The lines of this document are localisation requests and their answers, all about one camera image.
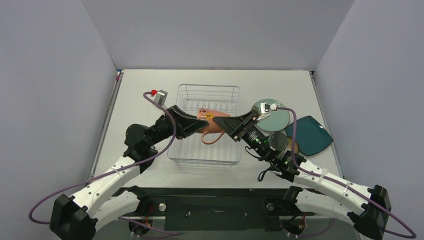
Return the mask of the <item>pink floral ceramic mug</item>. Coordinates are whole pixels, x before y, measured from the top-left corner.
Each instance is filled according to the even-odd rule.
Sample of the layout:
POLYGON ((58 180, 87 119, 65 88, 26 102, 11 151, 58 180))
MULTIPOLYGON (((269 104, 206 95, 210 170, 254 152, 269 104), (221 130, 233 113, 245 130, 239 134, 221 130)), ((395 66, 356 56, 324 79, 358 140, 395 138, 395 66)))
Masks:
POLYGON ((198 133, 201 133, 201 141, 205 145, 212 145, 220 140, 220 138, 225 134, 225 131, 222 130, 220 126, 218 126, 214 122, 215 117, 230 117, 229 114, 217 110, 207 109, 207 108, 199 108, 197 112, 197 119, 199 120, 206 120, 208 122, 208 126, 203 128, 202 130, 199 130, 198 133), (212 141, 205 140, 206 135, 210 134, 219 134, 218 137, 216 137, 212 141))

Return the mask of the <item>light blue floral round plate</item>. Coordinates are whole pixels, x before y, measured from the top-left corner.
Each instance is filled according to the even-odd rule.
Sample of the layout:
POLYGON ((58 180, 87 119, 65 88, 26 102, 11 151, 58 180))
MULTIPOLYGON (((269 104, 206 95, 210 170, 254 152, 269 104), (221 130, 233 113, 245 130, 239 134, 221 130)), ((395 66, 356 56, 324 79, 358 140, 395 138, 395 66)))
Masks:
MULTIPOLYGON (((272 98, 264 98, 257 101, 254 106, 260 108, 261 103, 269 105, 276 104, 279 107, 285 108, 286 106, 278 100, 272 98)), ((282 131, 290 122, 290 113, 287 110, 270 111, 270 115, 257 123, 257 127, 266 132, 282 131)))

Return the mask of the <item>tan bowl with patterned rim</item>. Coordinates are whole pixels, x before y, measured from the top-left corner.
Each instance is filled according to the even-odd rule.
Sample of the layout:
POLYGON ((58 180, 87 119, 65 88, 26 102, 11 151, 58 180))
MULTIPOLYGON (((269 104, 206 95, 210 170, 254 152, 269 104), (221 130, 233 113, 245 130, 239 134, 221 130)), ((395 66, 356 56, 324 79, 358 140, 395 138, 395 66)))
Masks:
POLYGON ((299 153, 299 144, 289 136, 287 137, 287 149, 295 154, 299 153))

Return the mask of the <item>dark teal square plate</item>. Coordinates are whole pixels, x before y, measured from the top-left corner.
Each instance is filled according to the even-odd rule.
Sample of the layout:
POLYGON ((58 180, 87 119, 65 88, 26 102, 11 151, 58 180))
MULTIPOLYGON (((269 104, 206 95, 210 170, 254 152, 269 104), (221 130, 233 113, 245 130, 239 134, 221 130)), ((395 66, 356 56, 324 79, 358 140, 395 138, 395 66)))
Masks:
POLYGON ((333 143, 331 135, 312 116, 302 117, 296 122, 295 142, 303 155, 319 154, 333 143))

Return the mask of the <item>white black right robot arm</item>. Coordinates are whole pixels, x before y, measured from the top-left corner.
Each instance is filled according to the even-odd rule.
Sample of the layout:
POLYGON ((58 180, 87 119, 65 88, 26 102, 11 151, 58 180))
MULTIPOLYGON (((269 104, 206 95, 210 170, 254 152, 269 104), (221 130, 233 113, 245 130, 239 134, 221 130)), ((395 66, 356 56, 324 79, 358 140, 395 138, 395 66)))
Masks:
POLYGON ((391 213, 388 191, 380 186, 365 186, 338 177, 289 150, 282 131, 264 135, 257 127, 259 115, 250 111, 241 116, 215 116, 212 120, 235 142, 244 141, 259 160, 270 164, 269 171, 291 183, 313 189, 290 187, 282 199, 283 209, 333 217, 351 224, 361 235, 381 240, 391 213))

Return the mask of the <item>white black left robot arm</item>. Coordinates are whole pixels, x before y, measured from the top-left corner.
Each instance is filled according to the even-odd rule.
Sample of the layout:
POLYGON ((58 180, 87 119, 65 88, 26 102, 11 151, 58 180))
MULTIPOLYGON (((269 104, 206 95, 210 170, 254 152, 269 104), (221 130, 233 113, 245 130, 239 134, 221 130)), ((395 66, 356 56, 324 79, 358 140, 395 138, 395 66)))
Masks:
POLYGON ((168 138, 187 138, 209 125, 205 119, 168 108, 152 126, 130 125, 125 132, 126 151, 108 172, 92 179, 71 196, 62 194, 53 204, 49 228, 62 240, 91 240, 97 230, 127 213, 143 215, 149 209, 149 195, 132 186, 114 194, 143 173, 157 157, 155 144, 168 138))

